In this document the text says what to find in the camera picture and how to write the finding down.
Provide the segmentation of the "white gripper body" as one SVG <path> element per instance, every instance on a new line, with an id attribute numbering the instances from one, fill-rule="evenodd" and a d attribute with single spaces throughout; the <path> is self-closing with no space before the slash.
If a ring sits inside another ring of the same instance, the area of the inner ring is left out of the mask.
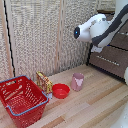
<path id="1" fill-rule="evenodd" d="M 99 47 L 96 47 L 96 46 L 92 46 L 91 48 L 91 52 L 97 52 L 97 53 L 100 53 L 102 51 L 103 48 L 99 48 Z"/>

